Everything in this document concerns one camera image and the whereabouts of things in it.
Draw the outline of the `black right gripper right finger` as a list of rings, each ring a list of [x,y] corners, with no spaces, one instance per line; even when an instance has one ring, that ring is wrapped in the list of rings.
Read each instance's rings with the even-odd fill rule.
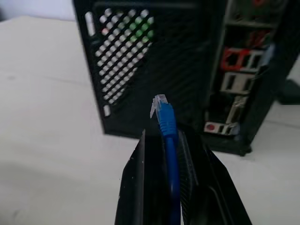
[[[180,203],[185,225],[249,225],[251,220],[218,157],[191,127],[178,124]]]

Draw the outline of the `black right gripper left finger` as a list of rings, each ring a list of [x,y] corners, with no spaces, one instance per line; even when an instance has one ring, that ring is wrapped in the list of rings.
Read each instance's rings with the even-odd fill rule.
[[[174,144],[145,129],[121,177],[116,225],[174,223]]]

